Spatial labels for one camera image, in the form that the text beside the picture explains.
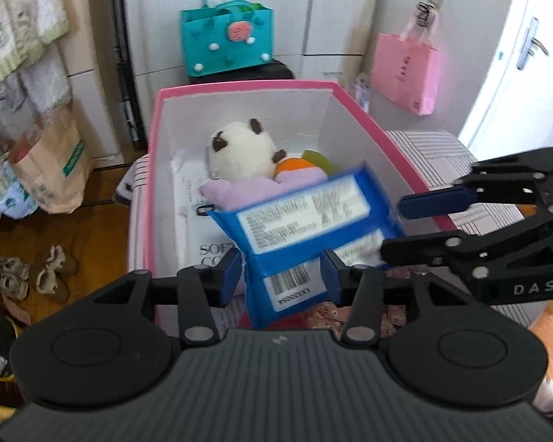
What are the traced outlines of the white soft cotton tissue pack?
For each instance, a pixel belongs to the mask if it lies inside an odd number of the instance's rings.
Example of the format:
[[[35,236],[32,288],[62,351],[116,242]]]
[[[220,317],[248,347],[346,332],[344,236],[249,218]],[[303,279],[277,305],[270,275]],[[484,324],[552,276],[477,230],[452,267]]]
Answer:
[[[171,176],[178,267],[216,266],[234,244],[206,214],[212,205],[199,193],[211,178],[206,150],[178,150],[171,160]]]

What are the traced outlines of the blue wet wipes pack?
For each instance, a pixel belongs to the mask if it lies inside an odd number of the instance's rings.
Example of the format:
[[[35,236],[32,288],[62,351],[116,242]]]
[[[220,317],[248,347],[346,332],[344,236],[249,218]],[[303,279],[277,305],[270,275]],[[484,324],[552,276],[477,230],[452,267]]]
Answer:
[[[349,266],[382,266],[379,248],[404,234],[366,166],[212,219],[244,256],[251,327],[264,329],[328,299],[320,274],[327,249]]]

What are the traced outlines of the purple plush bear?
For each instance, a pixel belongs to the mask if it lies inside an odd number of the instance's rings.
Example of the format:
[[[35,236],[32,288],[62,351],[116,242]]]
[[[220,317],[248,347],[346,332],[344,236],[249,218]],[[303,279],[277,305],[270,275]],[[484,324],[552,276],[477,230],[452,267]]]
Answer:
[[[199,193],[221,211],[235,211],[259,204],[302,187],[323,183],[327,174],[317,166],[284,171],[274,180],[263,176],[249,180],[210,180],[199,188]]]

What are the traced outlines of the white round plush toy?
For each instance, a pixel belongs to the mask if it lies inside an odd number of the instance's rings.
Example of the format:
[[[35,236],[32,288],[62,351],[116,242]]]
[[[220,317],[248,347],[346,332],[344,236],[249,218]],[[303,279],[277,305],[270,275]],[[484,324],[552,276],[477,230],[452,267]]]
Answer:
[[[214,179],[273,179],[277,163],[286,157],[258,119],[232,122],[212,135],[209,143],[209,172]]]

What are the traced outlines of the orange egg-shaped sponge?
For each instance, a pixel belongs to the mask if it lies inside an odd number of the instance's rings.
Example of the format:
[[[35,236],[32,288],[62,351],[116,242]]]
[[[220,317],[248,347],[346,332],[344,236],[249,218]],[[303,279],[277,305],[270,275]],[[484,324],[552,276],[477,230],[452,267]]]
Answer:
[[[304,169],[314,168],[314,164],[303,158],[285,158],[278,162],[275,167],[275,174],[278,176],[280,173],[292,172]]]

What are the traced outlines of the green egg-shaped sponge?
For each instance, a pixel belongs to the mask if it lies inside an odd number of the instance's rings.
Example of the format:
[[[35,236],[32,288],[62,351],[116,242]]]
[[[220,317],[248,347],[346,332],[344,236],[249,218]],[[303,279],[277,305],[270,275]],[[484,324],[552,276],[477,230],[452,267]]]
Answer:
[[[302,159],[322,169],[329,177],[338,172],[337,166],[319,152],[305,150],[302,153]]]

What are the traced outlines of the striped pink table cloth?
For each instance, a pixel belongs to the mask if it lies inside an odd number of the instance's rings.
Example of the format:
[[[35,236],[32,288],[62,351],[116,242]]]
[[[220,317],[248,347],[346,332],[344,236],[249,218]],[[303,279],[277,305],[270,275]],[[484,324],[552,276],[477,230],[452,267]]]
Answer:
[[[445,187],[452,180],[468,173],[476,161],[455,136],[447,132],[390,131],[389,138],[415,167],[431,190]],[[143,156],[129,168],[116,192],[131,202],[129,218],[128,270],[146,268],[146,179],[149,157]],[[465,213],[455,214],[452,221],[468,234],[484,235],[522,219],[521,211],[512,204],[479,204]],[[338,308],[323,302],[302,313],[278,321],[277,328],[329,329],[341,334],[348,321],[348,307]]]

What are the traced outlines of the pink cardboard storage box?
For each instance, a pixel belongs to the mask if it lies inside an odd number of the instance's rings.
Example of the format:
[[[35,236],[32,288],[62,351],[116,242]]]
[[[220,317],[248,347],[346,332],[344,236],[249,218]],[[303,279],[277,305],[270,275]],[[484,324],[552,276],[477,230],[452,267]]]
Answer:
[[[397,205],[424,180],[389,135],[327,82],[241,81],[161,90],[150,127],[146,264],[158,276],[219,267],[202,243],[237,251],[212,300],[246,288],[264,329],[328,300],[321,256],[387,269],[393,238],[452,228]]]

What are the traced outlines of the pink paper shopping bag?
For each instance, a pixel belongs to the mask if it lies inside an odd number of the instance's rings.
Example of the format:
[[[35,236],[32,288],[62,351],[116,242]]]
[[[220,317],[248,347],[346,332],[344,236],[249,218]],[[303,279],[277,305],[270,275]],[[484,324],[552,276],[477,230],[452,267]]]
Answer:
[[[417,116],[431,115],[437,102],[441,53],[432,37],[438,21],[438,6],[421,2],[400,34],[376,38],[372,88]]]

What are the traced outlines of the white door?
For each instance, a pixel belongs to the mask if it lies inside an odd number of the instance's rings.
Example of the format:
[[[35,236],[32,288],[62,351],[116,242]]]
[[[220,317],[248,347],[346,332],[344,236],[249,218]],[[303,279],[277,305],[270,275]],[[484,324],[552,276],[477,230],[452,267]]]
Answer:
[[[553,147],[553,0],[511,0],[459,140],[479,160]]]

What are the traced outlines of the black suitcase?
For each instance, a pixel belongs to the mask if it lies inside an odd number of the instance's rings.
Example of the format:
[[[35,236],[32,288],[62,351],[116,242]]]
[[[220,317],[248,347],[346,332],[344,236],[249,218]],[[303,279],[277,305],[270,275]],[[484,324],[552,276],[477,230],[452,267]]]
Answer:
[[[292,73],[292,70],[289,69],[288,66],[274,59],[267,64],[254,67],[230,70],[205,76],[189,76],[188,84],[196,85],[250,80],[292,80],[295,77],[295,74]]]

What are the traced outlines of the brown paper bag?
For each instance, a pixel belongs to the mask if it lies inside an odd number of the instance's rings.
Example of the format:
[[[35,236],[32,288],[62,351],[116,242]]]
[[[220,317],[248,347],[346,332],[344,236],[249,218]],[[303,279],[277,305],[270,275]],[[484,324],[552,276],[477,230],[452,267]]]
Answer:
[[[11,147],[8,162],[46,213],[70,214],[83,203],[93,160],[68,106],[40,115]]]

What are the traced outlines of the beige slipper left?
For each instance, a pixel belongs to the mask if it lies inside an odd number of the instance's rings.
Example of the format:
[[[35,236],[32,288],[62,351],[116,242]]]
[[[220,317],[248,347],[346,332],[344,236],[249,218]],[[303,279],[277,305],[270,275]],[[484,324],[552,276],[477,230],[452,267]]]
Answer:
[[[0,294],[15,300],[28,296],[31,265],[18,257],[0,257]]]

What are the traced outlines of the teal felt tote bag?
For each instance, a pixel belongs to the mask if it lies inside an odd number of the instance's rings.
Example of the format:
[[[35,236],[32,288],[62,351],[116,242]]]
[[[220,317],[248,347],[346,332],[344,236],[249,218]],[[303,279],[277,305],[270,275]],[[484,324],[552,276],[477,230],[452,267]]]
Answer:
[[[205,76],[267,64],[272,60],[272,10],[229,0],[180,14],[181,52],[188,76]]]

